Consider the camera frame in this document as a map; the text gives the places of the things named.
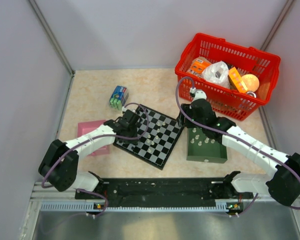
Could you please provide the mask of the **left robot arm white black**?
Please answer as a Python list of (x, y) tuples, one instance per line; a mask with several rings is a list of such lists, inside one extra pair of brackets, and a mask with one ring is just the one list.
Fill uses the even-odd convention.
[(54, 140), (38, 168), (43, 182), (49, 182), (59, 192), (83, 189), (92, 198), (99, 198), (104, 191), (101, 179), (94, 173), (78, 171), (79, 161), (100, 148), (112, 145), (117, 139), (137, 140), (140, 121), (137, 113), (126, 110), (117, 119), (107, 120), (77, 138)]

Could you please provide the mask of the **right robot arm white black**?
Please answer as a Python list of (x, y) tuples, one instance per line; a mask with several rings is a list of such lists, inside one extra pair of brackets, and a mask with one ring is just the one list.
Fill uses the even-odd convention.
[(217, 116), (205, 98), (178, 103), (178, 121), (198, 127), (211, 140), (233, 149), (264, 170), (263, 174), (238, 171), (223, 185), (229, 198), (240, 193), (269, 195), (283, 206), (300, 210), (300, 154), (287, 154), (253, 138), (227, 117)]

